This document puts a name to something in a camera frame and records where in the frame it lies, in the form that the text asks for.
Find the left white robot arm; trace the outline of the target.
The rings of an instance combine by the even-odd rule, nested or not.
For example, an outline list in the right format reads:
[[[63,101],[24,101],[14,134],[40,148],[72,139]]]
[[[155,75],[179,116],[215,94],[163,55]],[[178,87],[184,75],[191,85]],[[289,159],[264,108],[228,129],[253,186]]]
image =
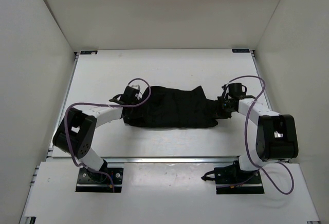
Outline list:
[[[96,182],[107,177],[107,164],[92,149],[96,128],[115,120],[120,120],[130,110],[124,105],[135,105],[140,101],[140,86],[127,86],[123,94],[110,99],[106,106],[95,106],[88,110],[72,107],[64,115],[53,137],[53,144],[70,154],[77,164],[87,168]]]

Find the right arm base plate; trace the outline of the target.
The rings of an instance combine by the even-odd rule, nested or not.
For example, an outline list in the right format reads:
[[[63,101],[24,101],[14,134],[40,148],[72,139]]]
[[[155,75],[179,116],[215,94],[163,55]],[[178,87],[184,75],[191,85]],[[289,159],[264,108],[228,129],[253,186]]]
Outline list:
[[[259,171],[242,171],[237,163],[215,167],[206,172],[201,179],[214,181],[217,195],[264,194]]]

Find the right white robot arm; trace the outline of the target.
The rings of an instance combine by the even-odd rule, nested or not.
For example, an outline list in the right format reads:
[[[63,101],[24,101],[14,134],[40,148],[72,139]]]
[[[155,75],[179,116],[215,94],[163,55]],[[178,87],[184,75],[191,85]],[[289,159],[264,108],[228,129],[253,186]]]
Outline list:
[[[299,153],[294,117],[270,110],[247,95],[242,83],[230,83],[222,87],[218,97],[225,114],[237,112],[245,116],[245,154],[238,156],[236,167],[230,171],[231,179],[242,183],[249,171],[256,171],[267,164],[295,159]]]

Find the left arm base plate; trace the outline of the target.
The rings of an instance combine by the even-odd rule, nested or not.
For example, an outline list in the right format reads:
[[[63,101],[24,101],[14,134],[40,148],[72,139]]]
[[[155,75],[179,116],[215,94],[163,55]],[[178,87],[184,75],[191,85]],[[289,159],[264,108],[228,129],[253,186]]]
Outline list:
[[[122,167],[108,167],[107,173],[114,184],[105,175],[92,173],[86,168],[80,168],[76,182],[76,192],[82,193],[121,193],[123,183]]]

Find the black skirt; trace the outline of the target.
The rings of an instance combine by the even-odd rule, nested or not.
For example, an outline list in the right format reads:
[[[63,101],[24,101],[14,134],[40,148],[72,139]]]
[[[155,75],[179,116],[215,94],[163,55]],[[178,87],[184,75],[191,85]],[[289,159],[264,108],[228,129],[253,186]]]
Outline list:
[[[180,90],[152,86],[133,108],[125,108],[124,123],[143,128],[212,128],[220,119],[217,102],[206,98],[201,86]]]

